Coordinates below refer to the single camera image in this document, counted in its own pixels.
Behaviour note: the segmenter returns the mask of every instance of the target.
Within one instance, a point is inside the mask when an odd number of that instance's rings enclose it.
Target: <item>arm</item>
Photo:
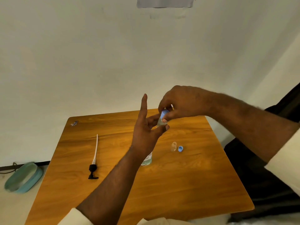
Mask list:
[[[147,95],[142,99],[141,110],[133,130],[131,147],[102,183],[78,206],[77,209],[94,225],[117,224],[129,195],[135,175],[143,160],[149,155],[158,138],[169,129],[157,125],[159,114],[147,116]]]
[[[296,122],[228,95],[198,87],[173,87],[160,102],[159,112],[165,107],[171,112],[164,116],[163,122],[197,115],[212,117],[265,162],[268,162],[300,127]]]

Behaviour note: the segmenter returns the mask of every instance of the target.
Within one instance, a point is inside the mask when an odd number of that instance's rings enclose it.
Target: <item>hand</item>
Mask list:
[[[141,110],[134,126],[131,144],[131,150],[138,153],[143,160],[153,151],[159,137],[170,128],[169,125],[161,125],[160,127],[151,130],[157,125],[160,114],[156,114],[148,118],[146,118],[146,116],[147,95],[144,94]]]
[[[214,92],[192,86],[174,86],[161,100],[158,110],[168,109],[162,121],[167,122],[175,118],[207,115],[211,108],[211,95]]]

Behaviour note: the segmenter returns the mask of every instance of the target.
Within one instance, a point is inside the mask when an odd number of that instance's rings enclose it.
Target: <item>forearm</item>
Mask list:
[[[77,209],[94,225],[117,224],[143,158],[129,149]]]
[[[208,116],[268,162],[300,125],[224,94],[213,93]]]

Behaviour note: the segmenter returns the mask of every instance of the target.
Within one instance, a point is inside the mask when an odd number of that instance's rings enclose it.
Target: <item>left hand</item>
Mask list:
[[[131,149],[137,152],[143,160],[153,151],[159,137],[170,128],[169,125],[161,125],[152,130],[157,125],[160,114],[148,118],[146,116],[147,95],[144,94],[141,110],[134,126],[131,144]]]

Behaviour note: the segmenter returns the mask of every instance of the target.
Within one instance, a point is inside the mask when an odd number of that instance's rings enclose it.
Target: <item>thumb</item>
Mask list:
[[[165,116],[162,118],[162,121],[167,122],[167,121],[170,121],[175,118],[179,118],[178,110],[172,110],[172,111],[166,113]]]
[[[155,136],[157,137],[157,139],[163,135],[164,132],[166,132],[168,129],[170,128],[169,125],[161,125],[159,127],[157,127],[156,129],[153,130]]]

